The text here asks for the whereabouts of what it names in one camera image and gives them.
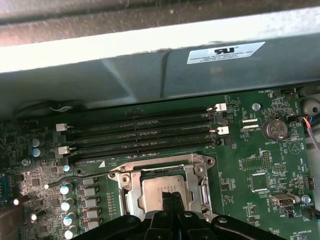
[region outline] ul logo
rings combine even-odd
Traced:
[[[214,50],[214,52],[218,55],[218,54],[230,54],[230,53],[234,53],[235,52],[235,48],[234,47],[229,47],[229,48],[221,48],[221,49],[216,49]]]

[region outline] connector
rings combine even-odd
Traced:
[[[59,155],[69,154],[70,153],[69,146],[60,146],[60,147],[58,147],[58,153],[59,153]]]
[[[55,130],[57,132],[63,132],[63,131],[67,131],[68,130],[68,126],[66,123],[57,123],[55,125]]]
[[[315,179],[312,176],[303,176],[303,185],[307,190],[315,190]]]
[[[227,111],[227,104],[226,103],[219,103],[214,105],[216,112],[225,112]]]
[[[219,126],[216,129],[217,129],[218,135],[229,134],[229,127],[228,126]]]
[[[285,193],[275,193],[269,197],[273,203],[282,208],[292,207],[295,203],[294,199]]]
[[[296,211],[293,206],[283,207],[282,210],[286,218],[292,219],[296,217]]]
[[[316,220],[320,222],[320,211],[313,207],[306,207],[301,209],[301,215],[309,220]]]

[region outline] capacitor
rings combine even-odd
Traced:
[[[22,195],[20,197],[17,197],[16,199],[13,200],[13,204],[18,206],[22,205],[23,203],[29,201],[30,197],[28,195]]]
[[[287,195],[294,199],[295,204],[299,204],[301,202],[301,198],[299,196],[297,196],[291,192],[288,192]]]
[[[63,203],[61,203],[61,209],[63,211],[68,211],[73,205],[75,205],[75,200],[73,200],[72,198],[68,198],[67,200],[65,200]]]
[[[73,186],[70,182],[66,183],[62,187],[60,187],[60,193],[62,195],[67,195],[70,191],[72,191]]]
[[[76,220],[77,215],[73,212],[70,212],[64,219],[63,224],[65,226],[71,226],[71,224]]]
[[[30,218],[32,221],[36,221],[40,218],[42,218],[44,215],[46,215],[47,211],[44,209],[41,209],[39,211],[36,211],[35,213],[32,213]]]
[[[308,195],[303,195],[301,197],[301,201],[304,203],[304,204],[309,204],[311,203],[311,198],[308,196]]]
[[[35,158],[41,157],[46,153],[46,150],[43,147],[34,148],[31,152],[32,156]]]
[[[63,169],[64,172],[69,172],[70,171],[70,166],[69,165],[64,165],[62,167],[62,169]]]
[[[67,231],[64,232],[64,237],[67,240],[72,239],[78,233],[78,228],[76,226],[71,226]]]
[[[38,139],[38,138],[34,138],[32,139],[32,142],[31,142],[31,145],[32,147],[34,148],[37,148],[37,147],[41,147],[45,144],[44,140],[43,139]]]

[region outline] green circuit board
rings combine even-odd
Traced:
[[[224,103],[225,110],[210,111]],[[254,103],[260,105],[259,110],[253,109]],[[197,153],[216,159],[208,170],[213,212],[288,240],[315,240],[319,237],[318,223],[301,215],[303,207],[314,206],[314,195],[304,182],[310,170],[305,128],[295,119],[300,114],[296,90],[286,87],[26,119],[20,122],[19,131],[13,123],[2,122],[2,160],[10,165],[4,166],[3,172],[6,176],[24,176],[22,183],[11,181],[5,204],[18,191],[31,196],[24,205],[20,239],[65,239],[68,228],[62,220],[67,212],[60,204],[68,198],[75,200],[69,212],[79,216],[75,224],[79,234],[88,230],[85,186],[71,181],[73,191],[62,196],[60,185],[46,190],[45,184],[65,176],[103,173],[128,161]],[[274,134],[272,126],[266,129],[272,121],[285,123],[285,129],[276,132],[274,139],[267,136]],[[57,132],[56,124],[70,128]],[[221,126],[228,127],[229,133],[210,131]],[[42,156],[31,156],[34,138],[44,142]],[[58,147],[72,145],[78,146],[75,152],[57,157]],[[27,166],[21,165],[23,159],[29,161]],[[63,170],[66,164],[70,171]],[[94,185],[101,211],[99,222],[119,217],[118,184],[104,176]],[[276,193],[308,195],[311,202],[295,204],[291,209],[294,216],[288,217],[272,202],[270,195]],[[35,209],[47,213],[31,223],[30,214]]]

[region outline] chip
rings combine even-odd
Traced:
[[[251,190],[256,193],[259,191],[268,190],[269,181],[267,174],[264,173],[256,173],[251,175]]]
[[[51,205],[52,206],[59,206],[59,199],[58,198],[51,199]]]
[[[249,223],[253,224],[256,221],[254,216],[249,217]]]
[[[16,137],[13,135],[9,135],[6,137],[5,141],[7,144],[14,143],[16,141]]]
[[[40,226],[39,227],[39,232],[42,233],[46,233],[47,232],[47,226]]]
[[[32,186],[36,187],[40,185],[39,179],[32,179]]]
[[[222,184],[221,185],[221,190],[222,191],[229,190],[229,184]]]

